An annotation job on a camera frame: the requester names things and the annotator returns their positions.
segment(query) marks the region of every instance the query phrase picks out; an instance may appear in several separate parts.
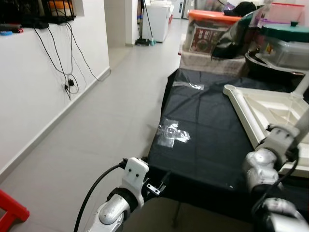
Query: white cabinet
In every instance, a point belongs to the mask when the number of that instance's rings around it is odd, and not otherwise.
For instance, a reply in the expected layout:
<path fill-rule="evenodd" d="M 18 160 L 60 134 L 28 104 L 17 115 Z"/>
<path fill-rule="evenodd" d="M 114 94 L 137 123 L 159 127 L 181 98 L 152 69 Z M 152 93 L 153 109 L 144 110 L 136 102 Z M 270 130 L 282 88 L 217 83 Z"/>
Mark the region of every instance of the white cabinet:
<path fill-rule="evenodd" d="M 147 18 L 146 9 L 143 15 L 143 39 L 151 39 L 151 31 L 153 33 L 154 40 L 157 42 L 163 42 L 168 34 L 169 17 L 171 7 L 160 5 L 147 5 L 149 22 Z"/>

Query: baseboard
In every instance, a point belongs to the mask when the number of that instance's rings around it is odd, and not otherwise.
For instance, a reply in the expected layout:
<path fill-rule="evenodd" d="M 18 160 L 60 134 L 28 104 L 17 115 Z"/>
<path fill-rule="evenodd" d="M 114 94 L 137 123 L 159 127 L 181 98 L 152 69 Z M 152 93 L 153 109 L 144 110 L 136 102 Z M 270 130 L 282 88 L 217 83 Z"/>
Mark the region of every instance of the baseboard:
<path fill-rule="evenodd" d="M 98 80 L 103 81 L 111 74 L 111 69 L 108 67 L 99 76 Z M 55 126 L 80 102 L 81 99 L 98 83 L 94 80 L 85 91 L 61 111 L 49 124 L 47 124 L 18 154 L 16 154 L 4 168 L 0 170 L 0 183 L 31 153 L 31 151 L 55 128 Z"/>

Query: silver robot arm segment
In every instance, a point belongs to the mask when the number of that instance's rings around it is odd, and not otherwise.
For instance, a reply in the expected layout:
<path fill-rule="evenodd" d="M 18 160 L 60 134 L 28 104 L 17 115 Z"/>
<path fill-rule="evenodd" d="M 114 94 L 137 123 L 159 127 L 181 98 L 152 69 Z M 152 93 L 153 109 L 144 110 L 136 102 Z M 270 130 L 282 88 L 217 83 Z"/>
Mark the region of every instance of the silver robot arm segment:
<path fill-rule="evenodd" d="M 268 188 L 279 180 L 278 171 L 286 162 L 298 162 L 298 144 L 309 132 L 309 109 L 294 127 L 269 125 L 267 136 L 254 152 L 250 152 L 244 162 L 244 172 L 249 191 L 259 187 Z M 267 198 L 261 203 L 263 210 L 263 230 L 272 232 L 309 232 L 309 226 L 296 207 L 280 198 Z"/>

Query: gray container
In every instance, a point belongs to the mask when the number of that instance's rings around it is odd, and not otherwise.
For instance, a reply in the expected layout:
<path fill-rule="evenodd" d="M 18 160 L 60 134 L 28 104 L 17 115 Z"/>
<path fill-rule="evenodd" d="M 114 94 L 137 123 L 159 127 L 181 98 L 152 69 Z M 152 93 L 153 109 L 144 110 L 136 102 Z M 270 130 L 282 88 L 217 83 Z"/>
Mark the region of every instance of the gray container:
<path fill-rule="evenodd" d="M 309 43 L 285 42 L 266 36 L 260 58 L 282 68 L 309 70 Z"/>

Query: clear tape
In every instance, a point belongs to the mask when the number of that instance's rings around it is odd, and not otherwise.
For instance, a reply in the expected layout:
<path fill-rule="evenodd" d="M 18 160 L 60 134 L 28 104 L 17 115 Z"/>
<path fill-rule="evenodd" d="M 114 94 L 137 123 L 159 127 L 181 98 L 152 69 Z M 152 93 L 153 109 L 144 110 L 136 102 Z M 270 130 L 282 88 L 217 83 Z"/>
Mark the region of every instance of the clear tape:
<path fill-rule="evenodd" d="M 190 135 L 184 130 L 178 129 L 178 121 L 165 119 L 159 125 L 157 134 L 159 135 L 158 144 L 161 146 L 174 147 L 175 140 L 186 143 L 190 140 Z"/>
<path fill-rule="evenodd" d="M 204 85 L 195 85 L 184 81 L 175 81 L 173 86 L 187 86 L 198 90 L 204 90 Z"/>

